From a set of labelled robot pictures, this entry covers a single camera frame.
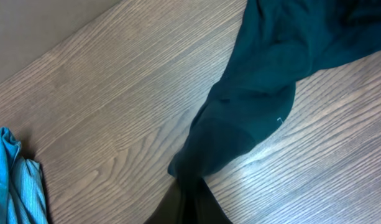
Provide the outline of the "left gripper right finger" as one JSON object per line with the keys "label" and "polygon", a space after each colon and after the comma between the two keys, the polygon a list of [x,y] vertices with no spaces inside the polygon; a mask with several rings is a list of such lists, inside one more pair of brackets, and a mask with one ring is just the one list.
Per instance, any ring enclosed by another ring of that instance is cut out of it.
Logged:
{"label": "left gripper right finger", "polygon": [[198,224],[232,224],[203,179],[196,188],[196,216]]}

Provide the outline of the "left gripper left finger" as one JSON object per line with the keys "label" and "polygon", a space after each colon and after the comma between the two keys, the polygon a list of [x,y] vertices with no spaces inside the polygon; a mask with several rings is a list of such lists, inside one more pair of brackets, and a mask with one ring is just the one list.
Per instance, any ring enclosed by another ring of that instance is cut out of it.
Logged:
{"label": "left gripper left finger", "polygon": [[181,213],[181,189],[175,180],[145,224],[177,224]]}

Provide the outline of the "dark navy t-shirt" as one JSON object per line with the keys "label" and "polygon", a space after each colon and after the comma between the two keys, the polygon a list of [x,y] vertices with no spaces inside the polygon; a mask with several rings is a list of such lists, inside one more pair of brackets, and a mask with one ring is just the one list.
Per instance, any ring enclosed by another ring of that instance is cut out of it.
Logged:
{"label": "dark navy t-shirt", "polygon": [[197,223],[201,179],[283,124],[297,81],[379,50],[381,0],[249,1],[227,67],[168,167],[183,191],[179,223]]}

